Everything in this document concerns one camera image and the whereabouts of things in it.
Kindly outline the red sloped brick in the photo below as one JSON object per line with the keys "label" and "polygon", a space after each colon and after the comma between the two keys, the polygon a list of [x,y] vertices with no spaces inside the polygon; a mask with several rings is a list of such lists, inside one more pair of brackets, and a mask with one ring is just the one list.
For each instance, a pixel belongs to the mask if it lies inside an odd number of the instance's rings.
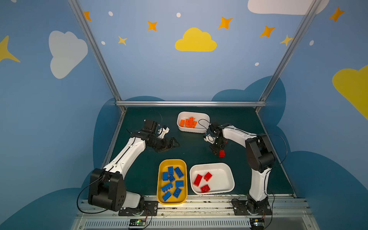
{"label": "red sloped brick", "polygon": [[220,158],[224,158],[225,157],[225,151],[224,150],[220,150],[219,151],[219,157]]}

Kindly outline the small orange lego brick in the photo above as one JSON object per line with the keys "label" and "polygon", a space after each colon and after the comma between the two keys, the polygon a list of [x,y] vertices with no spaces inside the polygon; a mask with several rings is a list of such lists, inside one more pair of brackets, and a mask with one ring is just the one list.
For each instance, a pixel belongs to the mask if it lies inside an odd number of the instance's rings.
{"label": "small orange lego brick", "polygon": [[184,127],[184,126],[185,126],[185,123],[186,123],[186,121],[185,121],[185,120],[181,120],[181,121],[180,121],[179,126],[180,126],[180,127]]}

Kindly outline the orange lego chassis piece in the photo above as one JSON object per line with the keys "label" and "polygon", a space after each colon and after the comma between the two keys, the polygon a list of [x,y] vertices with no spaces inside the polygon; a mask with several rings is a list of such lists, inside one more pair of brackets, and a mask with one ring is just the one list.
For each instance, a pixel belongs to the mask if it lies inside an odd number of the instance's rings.
{"label": "orange lego chassis piece", "polygon": [[196,125],[197,125],[197,121],[195,120],[194,117],[190,117],[190,118],[186,119],[185,127],[187,127],[187,128],[196,128]]}

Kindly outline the blue 2x3 lego brick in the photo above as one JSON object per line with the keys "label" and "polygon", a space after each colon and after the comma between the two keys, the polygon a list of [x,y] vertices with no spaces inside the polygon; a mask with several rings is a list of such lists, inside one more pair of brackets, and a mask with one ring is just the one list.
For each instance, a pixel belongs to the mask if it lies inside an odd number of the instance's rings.
{"label": "blue 2x3 lego brick", "polygon": [[174,175],[174,169],[173,169],[173,166],[169,166],[169,167],[168,167],[168,175],[169,175],[169,176]]}

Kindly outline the red cube brick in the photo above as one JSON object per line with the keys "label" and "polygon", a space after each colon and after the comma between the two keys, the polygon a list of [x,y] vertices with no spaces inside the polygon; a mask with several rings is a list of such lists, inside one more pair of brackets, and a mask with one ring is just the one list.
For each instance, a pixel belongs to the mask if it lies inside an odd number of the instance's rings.
{"label": "red cube brick", "polygon": [[206,182],[208,182],[212,178],[212,174],[210,172],[207,172],[203,178]]}

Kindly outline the blue 2x4 brick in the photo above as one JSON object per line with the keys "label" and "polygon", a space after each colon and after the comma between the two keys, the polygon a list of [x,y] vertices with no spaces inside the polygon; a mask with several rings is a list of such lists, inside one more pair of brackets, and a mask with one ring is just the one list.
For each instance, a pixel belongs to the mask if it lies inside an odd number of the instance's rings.
{"label": "blue 2x4 brick", "polygon": [[174,168],[174,172],[176,173],[176,175],[179,179],[184,177],[184,174],[183,174],[183,172],[181,171],[181,169],[179,167]]}

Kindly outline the red 2x4 lego brick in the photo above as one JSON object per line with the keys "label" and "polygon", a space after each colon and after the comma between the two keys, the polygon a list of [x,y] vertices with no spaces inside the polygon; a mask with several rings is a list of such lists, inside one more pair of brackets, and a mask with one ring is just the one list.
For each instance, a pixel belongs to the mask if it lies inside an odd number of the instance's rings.
{"label": "red 2x4 lego brick", "polygon": [[203,176],[198,174],[193,182],[193,185],[199,187],[200,183],[201,183],[201,180],[202,180]]}

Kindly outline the small blue 2x2 brick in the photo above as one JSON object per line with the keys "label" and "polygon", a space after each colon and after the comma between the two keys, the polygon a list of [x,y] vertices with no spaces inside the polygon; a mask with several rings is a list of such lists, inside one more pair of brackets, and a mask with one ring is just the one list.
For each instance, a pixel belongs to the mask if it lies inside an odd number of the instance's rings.
{"label": "small blue 2x2 brick", "polygon": [[169,179],[169,181],[170,181],[170,182],[175,181],[175,177],[174,177],[173,175],[170,175],[170,176],[168,177],[168,179]]}

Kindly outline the red 2x2 plate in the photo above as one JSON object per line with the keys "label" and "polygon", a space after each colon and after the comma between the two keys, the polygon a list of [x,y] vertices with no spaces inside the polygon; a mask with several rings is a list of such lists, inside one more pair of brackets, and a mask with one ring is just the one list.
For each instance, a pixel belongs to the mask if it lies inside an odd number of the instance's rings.
{"label": "red 2x2 plate", "polygon": [[201,193],[207,193],[210,191],[210,187],[209,185],[204,185],[200,188],[200,190],[201,190]]}

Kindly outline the blue long brick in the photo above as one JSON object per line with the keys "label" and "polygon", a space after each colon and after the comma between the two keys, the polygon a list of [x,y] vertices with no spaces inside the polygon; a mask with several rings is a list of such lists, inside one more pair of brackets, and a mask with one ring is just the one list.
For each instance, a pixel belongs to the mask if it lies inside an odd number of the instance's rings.
{"label": "blue long brick", "polygon": [[168,192],[169,190],[171,190],[173,188],[173,184],[172,183],[169,183],[165,186],[162,187],[162,192],[166,193]]}
{"label": "blue long brick", "polygon": [[166,202],[172,196],[171,192],[168,191],[163,195],[163,201]]}

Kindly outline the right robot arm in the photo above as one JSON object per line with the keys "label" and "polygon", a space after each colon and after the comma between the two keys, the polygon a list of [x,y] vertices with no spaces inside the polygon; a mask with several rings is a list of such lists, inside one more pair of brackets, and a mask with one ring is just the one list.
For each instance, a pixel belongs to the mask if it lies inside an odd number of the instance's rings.
{"label": "right robot arm", "polygon": [[251,215],[262,212],[269,205],[269,174],[277,159],[267,135],[250,133],[230,124],[210,124],[204,134],[204,140],[210,143],[211,150],[219,156],[224,156],[224,148],[229,140],[245,147],[247,162],[252,169],[246,208]]}

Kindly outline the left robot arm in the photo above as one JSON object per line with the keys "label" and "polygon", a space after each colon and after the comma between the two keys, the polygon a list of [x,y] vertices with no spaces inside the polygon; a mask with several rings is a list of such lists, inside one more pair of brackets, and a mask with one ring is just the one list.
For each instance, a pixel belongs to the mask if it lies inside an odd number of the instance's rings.
{"label": "left robot arm", "polygon": [[157,153],[178,148],[174,137],[167,137],[170,129],[153,120],[145,120],[141,130],[134,131],[122,151],[102,169],[90,175],[88,204],[110,211],[128,210],[139,215],[146,210],[144,196],[128,192],[125,177],[138,156],[147,147]]}

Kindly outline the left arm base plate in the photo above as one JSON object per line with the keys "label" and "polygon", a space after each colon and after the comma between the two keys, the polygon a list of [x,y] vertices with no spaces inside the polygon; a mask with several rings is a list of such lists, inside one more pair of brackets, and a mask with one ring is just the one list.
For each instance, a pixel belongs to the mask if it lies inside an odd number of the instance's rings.
{"label": "left arm base plate", "polygon": [[158,211],[158,201],[140,202],[136,208],[121,208],[119,216],[156,216]]}

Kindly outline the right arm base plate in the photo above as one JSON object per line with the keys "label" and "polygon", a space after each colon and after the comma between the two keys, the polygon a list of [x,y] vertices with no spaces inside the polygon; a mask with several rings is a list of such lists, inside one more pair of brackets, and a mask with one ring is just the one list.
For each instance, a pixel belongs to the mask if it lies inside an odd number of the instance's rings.
{"label": "right arm base plate", "polygon": [[231,200],[231,204],[236,216],[262,216],[272,214],[268,198],[262,201],[254,201],[252,198],[250,200],[239,200],[235,198]]}

